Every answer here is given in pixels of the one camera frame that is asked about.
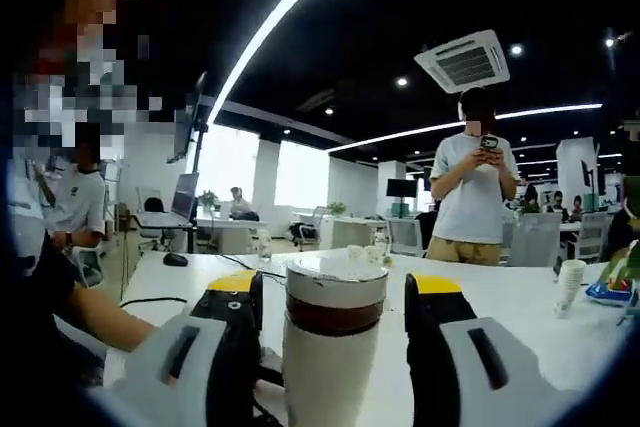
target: desk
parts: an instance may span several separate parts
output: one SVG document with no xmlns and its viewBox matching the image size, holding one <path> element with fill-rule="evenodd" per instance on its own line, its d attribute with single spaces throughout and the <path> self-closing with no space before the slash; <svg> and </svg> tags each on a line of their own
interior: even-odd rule
<svg viewBox="0 0 640 427">
<path fill-rule="evenodd" d="M 198 227 L 213 228 L 218 234 L 218 252 L 225 255 L 246 254 L 250 245 L 250 229 L 267 229 L 266 222 L 253 220 L 222 220 L 213 214 L 198 209 L 196 217 Z"/>
<path fill-rule="evenodd" d="M 582 222 L 560 224 L 560 232 L 580 232 L 580 227 L 582 227 Z"/>
<path fill-rule="evenodd" d="M 131 278 L 124 301 L 178 296 L 195 303 L 207 284 L 242 268 L 212 255 L 186 255 L 187 267 L 169 267 L 162 253 L 148 252 Z M 272 269 L 284 273 L 286 263 L 314 257 L 346 259 L 346 249 L 277 254 Z M 404 281 L 409 271 L 442 275 L 458 282 L 479 317 L 494 317 L 538 356 L 540 371 L 560 389 L 586 390 L 628 332 L 616 327 L 621 310 L 589 301 L 578 294 L 569 319 L 553 317 L 557 284 L 550 268 L 480 267 L 392 255 L 387 300 L 380 319 L 374 367 L 358 419 L 358 427 L 410 427 L 413 425 L 413 389 L 406 363 L 404 332 Z M 255 259 L 242 257 L 249 265 Z M 603 264 L 587 265 L 586 281 L 595 280 Z M 285 290 L 274 280 L 264 280 L 263 345 L 282 355 Z M 180 313 L 183 304 L 154 302 L 131 304 L 126 310 L 154 325 L 162 325 Z M 124 352 L 109 349 L 104 382 L 111 385 L 124 372 Z M 259 383 L 256 397 L 267 409 L 284 419 L 281 389 Z"/>
<path fill-rule="evenodd" d="M 320 250 L 340 249 L 348 245 L 373 244 L 372 230 L 386 228 L 384 220 L 361 217 L 325 216 L 320 223 Z"/>
</svg>

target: air conditioning vent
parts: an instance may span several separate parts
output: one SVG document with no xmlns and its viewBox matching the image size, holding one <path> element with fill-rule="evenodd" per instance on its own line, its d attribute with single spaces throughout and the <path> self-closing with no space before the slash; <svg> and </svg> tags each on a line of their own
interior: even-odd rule
<svg viewBox="0 0 640 427">
<path fill-rule="evenodd" d="M 493 30 L 467 35 L 423 52 L 415 61 L 453 94 L 509 80 L 509 69 Z"/>
</svg>

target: ceiling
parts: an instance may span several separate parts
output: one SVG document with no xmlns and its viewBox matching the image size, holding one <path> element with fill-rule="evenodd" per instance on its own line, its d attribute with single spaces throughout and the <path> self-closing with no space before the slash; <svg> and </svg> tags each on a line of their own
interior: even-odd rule
<svg viewBox="0 0 640 427">
<path fill-rule="evenodd" d="M 208 73 L 204 93 L 218 94 L 278 2 L 123 1 L 117 24 L 105 30 L 105 47 L 125 60 L 125 81 L 138 85 L 139 108 L 147 108 L 141 93 L 162 96 L 163 112 L 152 118 L 171 121 L 173 109 L 183 108 L 185 94 L 203 71 Z M 356 141 L 453 122 L 457 96 L 442 91 L 413 57 L 424 48 L 493 29 L 511 73 L 511 80 L 491 87 L 498 113 L 604 104 L 598 110 L 499 121 L 496 134 L 522 147 L 555 145 L 578 131 L 594 136 L 601 153 L 617 153 L 622 112 L 637 102 L 628 86 L 630 72 L 640 67 L 638 41 L 632 34 L 608 49 L 604 39 L 633 32 L 637 24 L 630 0 L 300 0 L 251 60 L 229 99 Z M 149 38 L 148 59 L 138 56 L 140 35 Z M 516 43 L 523 48 L 519 57 L 509 55 Z M 408 81 L 404 88 L 396 85 L 399 77 Z M 312 99 L 323 92 L 324 100 L 314 107 Z M 326 108 L 333 115 L 326 115 Z M 269 138 L 320 148 L 338 145 L 296 129 L 285 136 L 281 125 L 224 111 L 218 121 Z M 428 159 L 444 137 L 457 131 L 402 137 L 335 155 L 365 162 Z M 554 147 L 523 153 L 519 161 L 555 158 Z M 615 158 L 604 161 L 617 165 Z M 522 166 L 525 174 L 546 173 L 547 167 L 553 168 Z"/>
</svg>

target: floor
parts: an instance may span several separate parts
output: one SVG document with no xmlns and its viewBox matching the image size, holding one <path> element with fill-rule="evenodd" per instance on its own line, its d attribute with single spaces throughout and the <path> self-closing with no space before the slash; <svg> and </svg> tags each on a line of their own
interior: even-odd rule
<svg viewBox="0 0 640 427">
<path fill-rule="evenodd" d="M 104 272 L 105 281 L 98 288 L 105 292 L 113 300 L 117 302 L 120 301 L 122 297 L 121 291 L 126 290 L 129 279 L 135 271 L 135 266 L 140 260 L 138 246 L 141 242 L 146 241 L 148 241 L 148 239 L 143 239 L 135 231 L 129 232 L 127 234 L 126 245 L 128 250 L 129 268 L 127 274 L 124 276 L 124 285 L 122 282 L 122 273 L 127 269 L 123 269 L 123 247 L 125 246 L 123 234 L 118 234 L 114 238 L 112 247 L 108 249 L 107 253 L 102 257 L 101 265 Z M 316 248 L 317 247 L 313 245 L 305 245 L 304 250 L 316 250 Z M 274 254 L 298 252 L 298 248 L 293 245 L 293 242 L 285 239 L 273 239 L 271 241 L 271 250 Z"/>
</svg>

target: potted plant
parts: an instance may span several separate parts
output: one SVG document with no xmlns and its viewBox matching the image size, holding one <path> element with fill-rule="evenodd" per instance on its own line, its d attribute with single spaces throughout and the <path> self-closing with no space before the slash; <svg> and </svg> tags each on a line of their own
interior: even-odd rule
<svg viewBox="0 0 640 427">
<path fill-rule="evenodd" d="M 217 200 L 218 200 L 218 197 L 216 196 L 216 194 L 214 194 L 210 190 L 205 190 L 202 193 L 202 195 L 198 197 L 198 203 L 202 206 L 204 210 L 209 212 L 209 214 L 211 214 L 211 211 L 213 210 L 213 206 L 215 205 Z"/>
<path fill-rule="evenodd" d="M 342 202 L 330 202 L 327 206 L 327 212 L 329 215 L 334 215 L 336 217 L 341 216 L 347 211 L 347 206 Z"/>
</svg>

